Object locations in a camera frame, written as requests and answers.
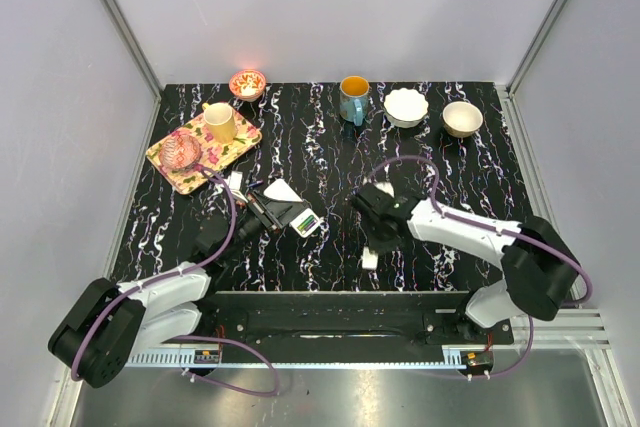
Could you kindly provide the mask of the white remote control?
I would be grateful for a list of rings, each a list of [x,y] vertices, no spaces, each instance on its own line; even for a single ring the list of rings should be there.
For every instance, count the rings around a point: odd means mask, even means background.
[[[267,209],[278,224],[291,227],[301,238],[308,238],[321,225],[322,219],[312,210],[283,179],[277,179],[262,192],[267,199]]]

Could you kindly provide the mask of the white battery cover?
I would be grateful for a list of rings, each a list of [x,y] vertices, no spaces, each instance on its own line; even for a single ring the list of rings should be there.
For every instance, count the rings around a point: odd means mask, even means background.
[[[364,270],[375,271],[378,266],[378,259],[378,254],[370,250],[368,246],[365,246],[361,257],[361,267]]]

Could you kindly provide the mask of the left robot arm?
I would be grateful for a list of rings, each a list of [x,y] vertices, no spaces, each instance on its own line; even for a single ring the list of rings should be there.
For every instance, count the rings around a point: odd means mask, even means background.
[[[220,285],[223,261],[263,233],[309,237],[321,224],[308,202],[271,185],[251,191],[235,216],[213,214],[198,228],[191,257],[138,281],[91,282],[54,330],[48,351],[93,388],[111,382],[129,359],[173,338],[213,337],[215,316],[198,304]]]

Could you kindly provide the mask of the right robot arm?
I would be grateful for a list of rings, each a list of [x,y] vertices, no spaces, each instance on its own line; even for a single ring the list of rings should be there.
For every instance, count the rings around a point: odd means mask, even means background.
[[[554,320],[580,274],[575,256],[540,217],[526,222],[484,218],[432,198],[394,196],[374,183],[363,185],[350,202],[361,216],[373,254],[419,240],[451,247],[501,270],[502,279],[471,293],[454,320],[456,334],[468,343],[480,341],[511,317]]]

